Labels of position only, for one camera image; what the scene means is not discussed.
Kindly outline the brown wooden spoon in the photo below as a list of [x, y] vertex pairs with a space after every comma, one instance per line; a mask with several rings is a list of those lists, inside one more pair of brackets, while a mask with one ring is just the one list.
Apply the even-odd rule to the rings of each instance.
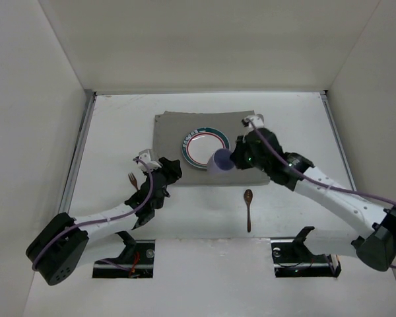
[[250, 233], [251, 232], [251, 213], [250, 213], [250, 207], [251, 207], [251, 203], [253, 200], [253, 192], [250, 189], [247, 189], [244, 192], [244, 201], [246, 203], [246, 207], [247, 207], [247, 232]]

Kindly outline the brown wooden fork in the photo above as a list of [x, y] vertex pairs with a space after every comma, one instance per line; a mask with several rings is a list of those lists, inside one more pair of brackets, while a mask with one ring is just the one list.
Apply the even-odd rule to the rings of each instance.
[[138, 182], [137, 182], [135, 175], [132, 172], [130, 172], [128, 174], [128, 178], [129, 178], [131, 185], [135, 188], [135, 190], [139, 191]]

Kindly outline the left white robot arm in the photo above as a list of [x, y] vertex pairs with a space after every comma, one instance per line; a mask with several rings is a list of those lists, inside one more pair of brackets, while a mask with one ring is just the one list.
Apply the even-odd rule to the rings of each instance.
[[56, 215], [30, 243], [26, 256], [50, 286], [64, 281], [83, 264], [110, 259], [127, 260], [136, 246], [130, 232], [154, 218], [169, 197], [168, 186], [182, 177], [179, 160], [146, 154], [135, 158], [146, 180], [128, 200], [107, 211], [71, 217]]

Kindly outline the white plate green red rim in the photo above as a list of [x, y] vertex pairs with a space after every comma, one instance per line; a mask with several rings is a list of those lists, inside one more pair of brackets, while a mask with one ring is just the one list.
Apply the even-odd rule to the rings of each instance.
[[205, 170], [210, 157], [218, 149], [230, 149], [229, 138], [212, 127], [190, 131], [181, 142], [181, 153], [191, 166]]

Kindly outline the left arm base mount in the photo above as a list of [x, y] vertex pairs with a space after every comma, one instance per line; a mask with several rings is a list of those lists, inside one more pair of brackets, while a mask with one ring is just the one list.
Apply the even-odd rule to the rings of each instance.
[[135, 240], [128, 232], [114, 234], [123, 249], [115, 258], [94, 262], [93, 279], [152, 279], [156, 240]]

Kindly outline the lilac plastic cup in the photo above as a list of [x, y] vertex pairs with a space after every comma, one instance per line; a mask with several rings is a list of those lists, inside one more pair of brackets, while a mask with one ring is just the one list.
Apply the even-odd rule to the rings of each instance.
[[229, 172], [235, 168], [230, 159], [232, 152], [229, 149], [218, 149], [207, 162], [207, 172], [209, 174], [221, 174]]

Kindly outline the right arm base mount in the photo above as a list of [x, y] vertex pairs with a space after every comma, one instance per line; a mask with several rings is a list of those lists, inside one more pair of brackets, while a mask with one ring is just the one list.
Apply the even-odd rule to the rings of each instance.
[[315, 228], [304, 227], [295, 237], [271, 239], [276, 278], [332, 277], [341, 274], [341, 263], [333, 254], [313, 254], [304, 244]]

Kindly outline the grey cloth placemat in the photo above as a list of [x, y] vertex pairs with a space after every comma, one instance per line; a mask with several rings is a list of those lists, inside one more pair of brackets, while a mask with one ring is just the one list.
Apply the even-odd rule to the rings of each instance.
[[251, 168], [213, 174], [207, 171], [210, 157], [219, 149], [234, 150], [237, 136], [246, 129], [241, 121], [253, 110], [213, 114], [164, 112], [154, 117], [152, 149], [156, 156], [179, 160], [179, 186], [257, 186], [269, 177]]

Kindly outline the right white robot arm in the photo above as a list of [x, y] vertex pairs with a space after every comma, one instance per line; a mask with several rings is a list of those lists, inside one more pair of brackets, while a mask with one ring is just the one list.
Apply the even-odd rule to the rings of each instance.
[[387, 271], [396, 257], [396, 203], [389, 209], [377, 197], [347, 190], [325, 175], [313, 162], [283, 151], [277, 136], [262, 127], [236, 138], [230, 156], [239, 170], [256, 168], [272, 182], [320, 204], [354, 229], [342, 242], [345, 253], [368, 267]]

